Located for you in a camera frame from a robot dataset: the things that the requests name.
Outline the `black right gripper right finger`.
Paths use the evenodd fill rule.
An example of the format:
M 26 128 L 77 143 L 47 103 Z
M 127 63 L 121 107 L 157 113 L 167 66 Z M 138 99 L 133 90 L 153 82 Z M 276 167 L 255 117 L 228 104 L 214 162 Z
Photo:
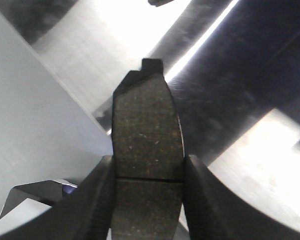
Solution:
M 300 240 L 299 231 L 238 197 L 192 154 L 184 159 L 183 205 L 192 240 Z

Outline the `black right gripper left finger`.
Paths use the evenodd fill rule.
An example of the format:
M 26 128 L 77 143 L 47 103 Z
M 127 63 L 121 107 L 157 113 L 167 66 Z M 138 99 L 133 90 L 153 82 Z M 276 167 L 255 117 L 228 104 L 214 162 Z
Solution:
M 69 196 L 0 240 L 105 240 L 115 203 L 115 161 L 106 155 Z

